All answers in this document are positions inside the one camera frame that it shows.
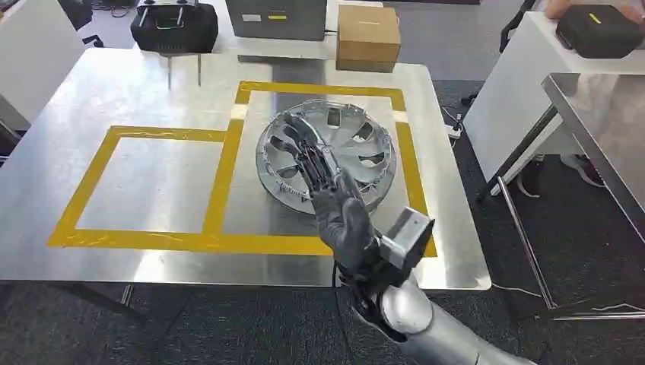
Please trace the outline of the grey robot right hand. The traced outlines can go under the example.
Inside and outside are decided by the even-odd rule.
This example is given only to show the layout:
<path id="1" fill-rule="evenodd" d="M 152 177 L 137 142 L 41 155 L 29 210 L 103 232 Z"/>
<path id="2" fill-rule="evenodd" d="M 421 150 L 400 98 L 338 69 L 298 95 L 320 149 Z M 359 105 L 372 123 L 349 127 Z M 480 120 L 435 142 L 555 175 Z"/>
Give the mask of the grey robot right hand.
<path id="1" fill-rule="evenodd" d="M 306 120 L 290 113 L 283 120 L 284 133 L 295 143 L 290 152 L 307 185 L 320 239 L 345 277 L 366 278 L 377 234 L 356 182 Z"/>

